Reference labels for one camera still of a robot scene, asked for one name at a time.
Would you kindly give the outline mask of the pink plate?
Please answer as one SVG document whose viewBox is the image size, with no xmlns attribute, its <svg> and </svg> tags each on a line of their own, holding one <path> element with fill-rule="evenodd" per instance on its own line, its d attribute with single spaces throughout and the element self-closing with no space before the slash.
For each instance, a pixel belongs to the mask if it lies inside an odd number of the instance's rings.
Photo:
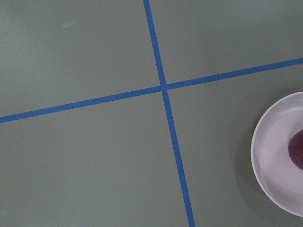
<svg viewBox="0 0 303 227">
<path fill-rule="evenodd" d="M 281 209 L 302 217 L 303 171 L 290 159 L 288 144 L 303 128 L 303 94 L 288 95 L 260 118 L 251 141 L 251 164 L 263 192 Z"/>
</svg>

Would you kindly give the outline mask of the red apple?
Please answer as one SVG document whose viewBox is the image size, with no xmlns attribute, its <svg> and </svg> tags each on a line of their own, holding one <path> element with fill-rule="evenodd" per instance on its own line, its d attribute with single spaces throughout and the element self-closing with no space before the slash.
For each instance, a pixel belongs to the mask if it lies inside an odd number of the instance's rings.
<svg viewBox="0 0 303 227">
<path fill-rule="evenodd" d="M 303 131 L 296 133 L 288 143 L 288 155 L 295 166 L 303 169 Z"/>
</svg>

